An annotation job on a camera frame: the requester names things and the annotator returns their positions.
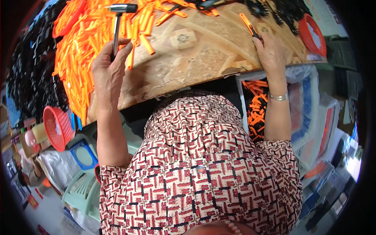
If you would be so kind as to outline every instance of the red and white patterned shirt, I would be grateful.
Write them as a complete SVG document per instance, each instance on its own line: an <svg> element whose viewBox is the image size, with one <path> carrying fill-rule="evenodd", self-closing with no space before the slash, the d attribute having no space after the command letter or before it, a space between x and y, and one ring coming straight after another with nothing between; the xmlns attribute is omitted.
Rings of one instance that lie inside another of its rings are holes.
<svg viewBox="0 0 376 235"><path fill-rule="evenodd" d="M239 221L288 234L302 207L290 141L256 145L223 96L188 92L156 111L127 169L101 167L103 234L183 234Z"/></svg>

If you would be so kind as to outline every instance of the red basket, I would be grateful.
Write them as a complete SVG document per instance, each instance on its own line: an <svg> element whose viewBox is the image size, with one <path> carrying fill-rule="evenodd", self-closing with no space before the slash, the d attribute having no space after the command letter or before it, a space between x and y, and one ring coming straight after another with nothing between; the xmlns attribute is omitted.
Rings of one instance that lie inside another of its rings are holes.
<svg viewBox="0 0 376 235"><path fill-rule="evenodd" d="M64 151L74 132L68 114L60 108L46 106L43 111L43 123L48 139L57 151Z"/></svg>
<svg viewBox="0 0 376 235"><path fill-rule="evenodd" d="M313 28L313 32L318 35L320 38L320 48L318 48L313 41L312 34L308 28L308 24L311 25ZM322 56L326 56L326 44L324 40L324 36L321 33L320 28L316 24L315 20L308 15L307 13L304 14L304 17L301 21L299 21L299 32L300 32L300 37L302 38L302 41L304 45L308 48L308 50L314 54L320 54Z"/></svg>
<svg viewBox="0 0 376 235"><path fill-rule="evenodd" d="M86 6L86 0L81 0L81 3L79 5L77 11L73 14L72 19L60 31L59 34L55 33L56 25L54 24L53 29L52 29L52 38L57 38L57 37L64 36L65 34L67 34L70 31L70 29L72 28L72 26L78 21L78 18L80 17L80 14L83 13L83 11L85 10L85 6ZM59 19L61 17L61 15L64 14L64 11L65 11L66 7L67 6L65 6L63 8L63 10L60 12L59 16L57 17L57 19Z"/></svg>

